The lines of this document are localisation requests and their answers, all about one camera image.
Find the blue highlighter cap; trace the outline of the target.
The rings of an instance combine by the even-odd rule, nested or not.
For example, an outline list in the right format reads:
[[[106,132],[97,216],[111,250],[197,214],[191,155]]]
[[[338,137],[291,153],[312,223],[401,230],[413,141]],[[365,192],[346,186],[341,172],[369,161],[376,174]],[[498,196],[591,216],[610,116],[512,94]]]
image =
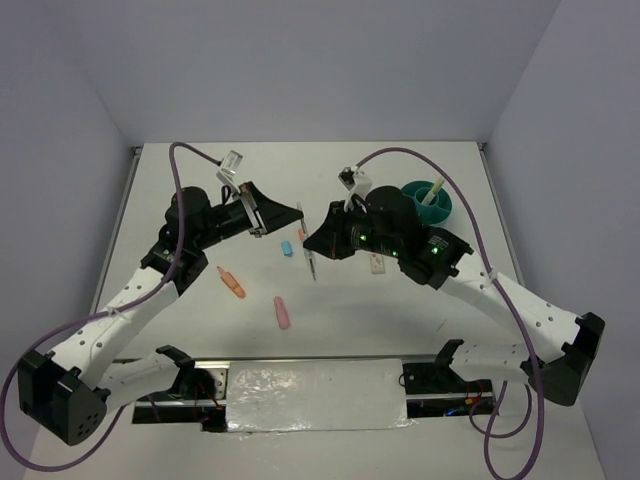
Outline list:
[[[293,254],[294,254],[293,248],[292,248],[292,246],[291,246],[289,241],[282,241],[280,243],[280,247],[281,247],[282,254],[285,257],[292,257],[293,256]]]

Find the orange transparent highlighter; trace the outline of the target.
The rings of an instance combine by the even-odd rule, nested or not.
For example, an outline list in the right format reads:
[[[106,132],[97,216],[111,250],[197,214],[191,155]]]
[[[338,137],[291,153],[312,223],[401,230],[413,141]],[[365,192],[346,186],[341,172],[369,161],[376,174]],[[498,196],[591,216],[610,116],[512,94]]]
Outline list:
[[[239,281],[226,269],[222,266],[216,267],[219,278],[223,282],[223,284],[239,299],[244,299],[246,297],[246,291],[243,286],[239,283]]]

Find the yellow thin highlighter pen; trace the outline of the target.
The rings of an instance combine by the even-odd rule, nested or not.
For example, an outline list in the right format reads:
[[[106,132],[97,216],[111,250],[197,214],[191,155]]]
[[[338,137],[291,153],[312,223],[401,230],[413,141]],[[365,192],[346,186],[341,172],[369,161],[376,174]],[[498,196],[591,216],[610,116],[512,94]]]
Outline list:
[[[439,177],[431,186],[427,194],[423,197],[421,204],[424,206],[429,206],[433,203],[434,199],[438,195],[440,189],[445,183],[445,178],[443,176]]]

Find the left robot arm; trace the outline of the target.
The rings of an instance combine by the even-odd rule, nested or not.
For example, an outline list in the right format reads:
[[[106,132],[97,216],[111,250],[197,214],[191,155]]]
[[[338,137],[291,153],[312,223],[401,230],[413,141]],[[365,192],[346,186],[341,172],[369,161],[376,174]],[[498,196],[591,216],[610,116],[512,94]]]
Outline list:
[[[111,410],[146,393],[175,399],[196,385],[193,359],[170,345],[132,366],[115,358],[176,302],[207,268],[207,248],[243,232],[259,238],[302,219],[300,210],[246,182],[227,204],[212,205],[199,187],[178,190],[157,242],[122,290],[74,334],[46,353],[31,349],[17,364],[21,410],[69,446],[88,439]]]

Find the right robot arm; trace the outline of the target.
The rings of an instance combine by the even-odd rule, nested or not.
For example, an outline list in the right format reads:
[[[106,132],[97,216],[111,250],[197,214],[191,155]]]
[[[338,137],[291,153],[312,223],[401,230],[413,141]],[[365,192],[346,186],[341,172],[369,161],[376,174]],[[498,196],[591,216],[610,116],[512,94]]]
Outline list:
[[[306,249],[331,260],[358,251],[396,259],[415,283],[455,297],[521,337],[507,347],[448,341],[438,352],[436,383],[457,391],[477,380],[527,384],[557,405],[575,404],[596,358],[604,321],[552,305],[490,270],[481,255],[448,230],[426,226],[414,202],[392,186],[378,187],[349,207],[330,204]]]

